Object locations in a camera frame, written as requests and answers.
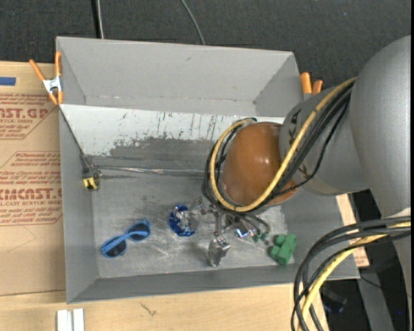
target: white cable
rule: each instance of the white cable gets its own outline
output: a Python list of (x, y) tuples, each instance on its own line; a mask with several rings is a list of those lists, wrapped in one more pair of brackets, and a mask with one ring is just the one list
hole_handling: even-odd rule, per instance
[(100, 0), (97, 0), (97, 10), (98, 10), (99, 34), (101, 35), (101, 39), (104, 39), (103, 18), (101, 17), (101, 2), (100, 2)]
[(196, 31), (198, 32), (199, 38), (201, 39), (201, 43), (203, 45), (206, 45), (206, 41), (204, 40), (204, 36), (201, 33), (201, 30), (199, 29), (198, 23), (196, 22), (195, 16), (193, 16), (193, 13), (190, 11), (190, 8), (188, 8), (186, 2), (184, 0), (180, 0), (181, 3), (184, 5), (184, 8), (186, 9), (188, 15), (192, 19), (193, 24), (195, 25)]

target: gray bin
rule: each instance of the gray bin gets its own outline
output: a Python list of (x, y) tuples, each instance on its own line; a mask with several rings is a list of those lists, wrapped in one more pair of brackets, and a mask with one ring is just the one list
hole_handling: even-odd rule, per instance
[[(230, 124), (249, 116), (282, 123), (302, 100), (291, 52), (66, 37), (57, 49), (68, 302), (291, 282), (311, 245), (341, 226), (334, 197), (299, 191), (262, 213), (273, 234), (297, 235), (288, 266), (278, 266), (264, 244), (227, 232), (232, 247), (212, 268), (212, 216), (191, 237), (167, 224), (176, 204), (201, 196), (208, 153)], [(101, 188), (88, 192), (80, 153), (98, 166), (135, 169), (102, 170)], [(143, 217), (152, 223), (146, 240), (128, 241), (115, 259), (99, 252)], [(333, 278), (356, 274), (348, 260)]]

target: blue sunglasses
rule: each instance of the blue sunglasses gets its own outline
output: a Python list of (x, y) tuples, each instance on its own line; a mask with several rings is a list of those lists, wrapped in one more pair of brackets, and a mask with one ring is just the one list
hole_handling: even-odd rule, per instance
[(109, 258), (118, 257), (126, 251), (126, 240), (141, 241), (150, 235), (150, 222), (143, 219), (131, 225), (124, 235), (116, 235), (106, 240), (100, 247), (100, 252)]

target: wooden table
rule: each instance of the wooden table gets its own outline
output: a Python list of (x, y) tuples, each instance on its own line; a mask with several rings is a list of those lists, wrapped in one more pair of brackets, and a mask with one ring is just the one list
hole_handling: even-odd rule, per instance
[[(0, 62), (8, 76), (27, 63)], [(25, 276), (15, 272), (16, 279)], [(289, 330), (293, 285), (66, 304), (63, 290), (0, 297), (0, 330), (54, 330), (57, 310), (83, 308), (86, 330)], [(317, 313), (328, 329), (320, 300)]]

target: yellow cable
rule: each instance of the yellow cable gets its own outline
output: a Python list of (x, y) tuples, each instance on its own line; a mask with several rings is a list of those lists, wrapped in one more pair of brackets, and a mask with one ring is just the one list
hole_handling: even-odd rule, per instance
[(305, 120), (303, 126), (301, 127), (299, 133), (297, 134), (293, 144), (290, 147), (290, 150), (287, 152), (287, 155), (285, 156), (285, 159), (282, 161), (281, 167), (276, 172), (275, 177), (273, 178), (270, 185), (266, 188), (266, 190), (262, 193), (260, 197), (258, 197), (255, 201), (253, 201), (251, 204), (246, 206), (236, 206), (232, 205), (223, 196), (218, 190), (218, 187), (216, 185), (216, 178), (215, 178), (215, 162), (216, 162), (216, 156), (219, 151), (219, 148), (221, 147), (222, 141), (225, 139), (225, 137), (233, 131), (237, 126), (240, 126), (243, 124), (242, 121), (238, 121), (237, 123), (233, 124), (231, 127), (229, 127), (225, 133), (221, 135), (218, 142), (216, 143), (212, 157), (210, 159), (210, 185), (212, 187), (213, 194), (217, 198), (217, 200), (227, 209), (235, 211), (235, 212), (248, 212), (256, 208), (259, 204), (264, 201), (268, 195), (273, 191), (279, 180), (282, 178), (282, 176), (285, 173), (285, 170), (290, 163), (291, 159), (293, 158), (294, 153), (296, 152), (296, 149), (299, 147), (300, 141), (302, 140), (302, 137), (304, 137), (305, 132), (307, 131), (308, 127), (310, 126), (313, 119), (316, 117), (316, 115), (319, 113), (319, 111), (337, 94), (339, 94), (344, 88), (352, 84), (355, 80), (355, 77), (352, 79), (349, 79), (348, 81), (345, 81), (341, 83), (339, 86), (337, 86), (334, 90), (329, 92), (320, 102), (317, 104), (316, 108), (311, 112), (311, 114), (308, 116), (308, 118)]
[[(396, 228), (396, 227), (410, 227), (411, 222), (404, 222), (404, 223), (398, 223), (396, 225), (393, 225), (390, 228)], [(324, 284), (325, 280), (328, 278), (328, 276), (334, 271), (334, 269), (348, 256), (350, 256), (354, 250), (358, 248), (358, 245), (361, 244), (367, 244), (371, 243), (374, 240), (378, 240), (382, 237), (385, 237), (387, 234), (378, 234), (373, 235), (371, 237), (364, 237), (360, 240), (356, 241), (354, 244), (352, 244), (351, 248), (349, 250), (345, 250), (338, 254), (333, 261), (322, 271), (322, 273), (319, 275), (317, 280), (314, 282), (314, 284), (310, 288), (310, 292), (307, 294), (305, 298), (305, 302), (302, 306), (302, 316), (304, 319), (308, 317), (308, 313), (310, 312), (310, 306), (313, 302), (314, 298), (316, 297), (316, 294), (319, 292), (319, 289), (322, 287), (322, 284)], [(302, 327), (299, 324), (298, 331), (302, 331)]]

